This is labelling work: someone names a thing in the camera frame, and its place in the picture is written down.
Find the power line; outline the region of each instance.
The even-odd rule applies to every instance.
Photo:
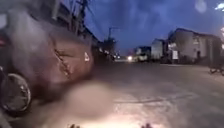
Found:
[[[93,11],[90,9],[90,7],[89,7],[88,5],[87,5],[87,9],[88,9],[88,11],[90,12],[90,14],[92,15],[92,19],[93,19],[93,21],[95,22],[95,25],[96,25],[96,27],[98,28],[98,30],[99,30],[104,36],[106,36],[106,34],[103,32],[103,29],[102,29],[101,25],[98,24],[98,22],[97,22],[97,20],[96,20],[96,17],[95,17],[95,15],[94,15],[94,13],[93,13]]]

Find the headlight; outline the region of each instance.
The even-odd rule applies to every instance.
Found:
[[[132,61],[133,60],[133,57],[132,56],[129,56],[128,57],[128,61]]]

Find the wall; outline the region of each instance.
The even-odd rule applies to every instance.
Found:
[[[160,59],[163,56],[163,42],[160,40],[153,41],[151,45],[151,55],[153,59]]]
[[[176,34],[176,43],[180,55],[187,56],[190,59],[197,58],[197,51],[200,51],[201,57],[206,57],[206,38],[196,36],[190,31],[179,31]]]

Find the roof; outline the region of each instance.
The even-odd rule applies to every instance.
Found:
[[[193,33],[193,34],[195,34],[197,36],[210,37],[210,38],[219,38],[218,36],[215,36],[215,35],[212,35],[212,34],[199,33],[199,32],[195,32],[195,31],[192,31],[192,30],[185,29],[185,28],[177,28],[174,33],[176,33],[177,31],[191,32],[191,33]]]

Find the asphalt road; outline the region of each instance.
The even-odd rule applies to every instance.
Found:
[[[29,128],[224,127],[224,77],[204,67],[114,63],[96,68],[93,79],[81,84],[88,86],[33,107],[18,122]],[[100,116],[86,114],[99,110]]]

